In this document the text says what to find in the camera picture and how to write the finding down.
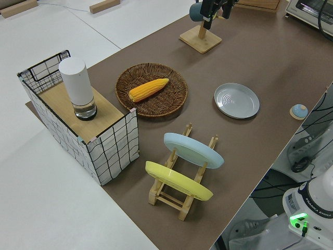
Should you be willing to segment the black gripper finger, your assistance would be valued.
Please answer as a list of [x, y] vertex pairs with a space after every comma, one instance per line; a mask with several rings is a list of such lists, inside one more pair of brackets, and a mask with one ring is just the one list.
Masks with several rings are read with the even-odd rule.
[[234, 6], [234, 0], [227, 0], [227, 2], [222, 6], [222, 17], [228, 19], [230, 17], [232, 8]]
[[203, 0], [201, 4], [201, 15], [203, 16], [203, 27], [205, 29], [211, 28], [213, 16], [219, 9], [219, 1], [216, 0]]

